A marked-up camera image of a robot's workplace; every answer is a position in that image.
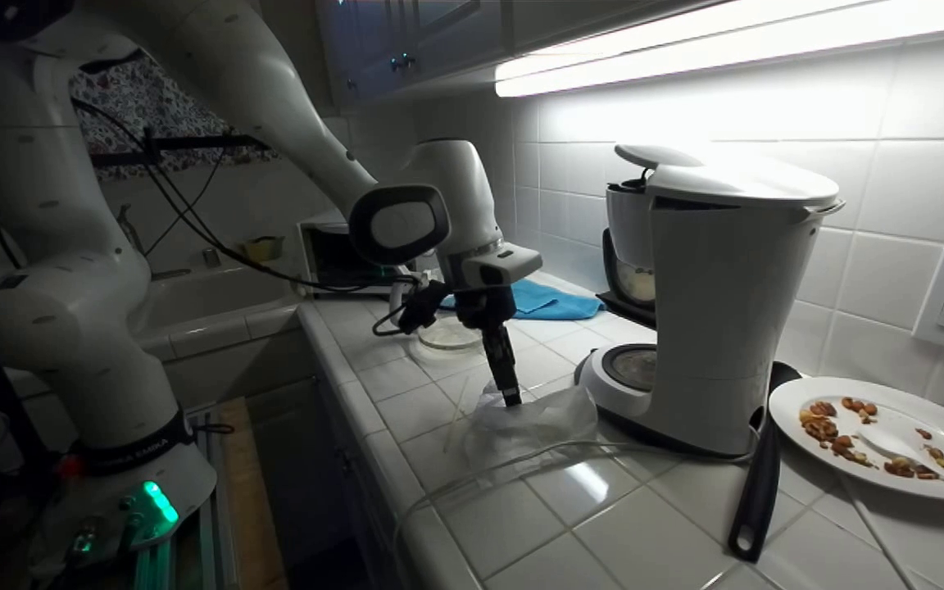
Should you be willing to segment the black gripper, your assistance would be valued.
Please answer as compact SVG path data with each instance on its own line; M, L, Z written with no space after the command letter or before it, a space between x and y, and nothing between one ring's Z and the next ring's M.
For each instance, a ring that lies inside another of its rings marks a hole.
M515 294L503 289L473 289L456 294L456 316L465 327L483 327L483 347L488 358L491 380L508 406L523 403L515 351L503 327L515 316Z

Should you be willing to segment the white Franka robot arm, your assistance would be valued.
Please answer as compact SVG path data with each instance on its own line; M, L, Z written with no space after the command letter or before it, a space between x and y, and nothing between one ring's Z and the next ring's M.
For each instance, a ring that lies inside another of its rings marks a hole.
M79 68L132 50L316 180L365 259L429 252L462 299L508 299L540 266L503 238L469 140L419 147L407 183L375 180L250 0L0 0L0 226L25 255L0 289L0 363L56 388L82 456L146 467L183 435L165 363L127 333L150 269L104 205L70 99Z

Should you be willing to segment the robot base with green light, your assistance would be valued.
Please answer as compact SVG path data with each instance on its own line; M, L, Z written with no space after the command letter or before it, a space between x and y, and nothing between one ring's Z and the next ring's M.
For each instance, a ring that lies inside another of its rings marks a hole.
M111 550L141 550L178 536L218 492L218 468L196 442L115 476L76 476L44 515L30 541L30 574L48 582Z

